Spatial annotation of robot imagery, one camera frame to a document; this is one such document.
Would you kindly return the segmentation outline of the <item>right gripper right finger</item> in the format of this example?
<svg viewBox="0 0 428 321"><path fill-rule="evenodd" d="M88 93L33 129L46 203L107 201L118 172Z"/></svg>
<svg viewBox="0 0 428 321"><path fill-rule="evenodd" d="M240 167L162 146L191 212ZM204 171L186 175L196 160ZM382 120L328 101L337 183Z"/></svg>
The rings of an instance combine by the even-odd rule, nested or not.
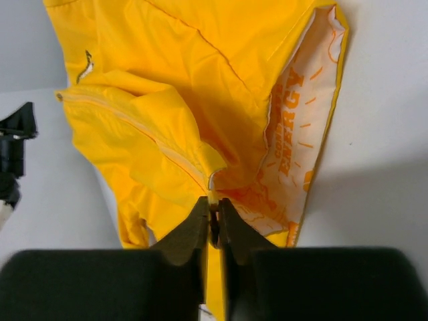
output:
<svg viewBox="0 0 428 321"><path fill-rule="evenodd" d="M389 247L277 247L219 202L226 320L426 320L427 293Z"/></svg>

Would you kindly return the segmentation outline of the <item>yellow zip-up jacket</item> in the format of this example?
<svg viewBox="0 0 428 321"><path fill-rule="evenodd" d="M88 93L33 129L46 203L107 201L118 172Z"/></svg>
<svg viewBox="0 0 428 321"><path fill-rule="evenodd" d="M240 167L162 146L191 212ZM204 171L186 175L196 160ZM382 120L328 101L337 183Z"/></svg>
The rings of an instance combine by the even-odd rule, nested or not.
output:
<svg viewBox="0 0 428 321"><path fill-rule="evenodd" d="M296 244L340 90L335 1L46 1L73 144L116 199L123 247L148 247L197 199L227 197Z"/></svg>

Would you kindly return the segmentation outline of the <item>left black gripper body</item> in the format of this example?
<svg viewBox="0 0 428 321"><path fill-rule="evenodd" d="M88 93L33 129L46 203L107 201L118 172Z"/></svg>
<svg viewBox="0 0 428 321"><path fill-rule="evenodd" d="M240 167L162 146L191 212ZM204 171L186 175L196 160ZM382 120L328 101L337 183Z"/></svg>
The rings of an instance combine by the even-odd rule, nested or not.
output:
<svg viewBox="0 0 428 321"><path fill-rule="evenodd" d="M37 137L33 102L26 102L1 120L1 200L16 207L18 180L25 175L25 141Z"/></svg>

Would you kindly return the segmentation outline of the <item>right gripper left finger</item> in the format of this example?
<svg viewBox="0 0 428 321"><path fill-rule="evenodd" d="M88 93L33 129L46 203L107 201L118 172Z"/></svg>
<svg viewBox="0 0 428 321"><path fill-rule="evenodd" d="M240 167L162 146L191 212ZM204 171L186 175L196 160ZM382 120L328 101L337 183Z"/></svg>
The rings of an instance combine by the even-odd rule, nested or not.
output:
<svg viewBox="0 0 428 321"><path fill-rule="evenodd" d="M209 204L148 249L25 250L1 270L2 320L198 320Z"/></svg>

